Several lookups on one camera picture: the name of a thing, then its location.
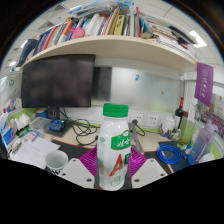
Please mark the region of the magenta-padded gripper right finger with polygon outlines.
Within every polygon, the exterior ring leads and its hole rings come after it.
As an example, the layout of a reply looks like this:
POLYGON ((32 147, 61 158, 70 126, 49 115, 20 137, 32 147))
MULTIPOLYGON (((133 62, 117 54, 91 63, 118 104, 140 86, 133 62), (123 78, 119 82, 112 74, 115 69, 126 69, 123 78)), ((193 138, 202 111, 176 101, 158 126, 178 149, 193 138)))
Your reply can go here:
POLYGON ((167 176, 166 171, 154 158, 147 159, 134 148, 131 149, 128 173, 133 189, 141 188, 167 176))

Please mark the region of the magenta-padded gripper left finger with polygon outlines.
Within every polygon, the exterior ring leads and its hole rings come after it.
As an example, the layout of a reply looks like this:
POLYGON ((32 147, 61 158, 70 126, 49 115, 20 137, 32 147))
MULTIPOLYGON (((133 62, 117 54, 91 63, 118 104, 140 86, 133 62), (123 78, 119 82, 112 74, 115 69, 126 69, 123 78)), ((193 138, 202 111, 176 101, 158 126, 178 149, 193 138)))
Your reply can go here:
POLYGON ((80 187, 94 189, 98 181, 97 148, 88 150, 80 158, 72 158, 59 177, 80 187))

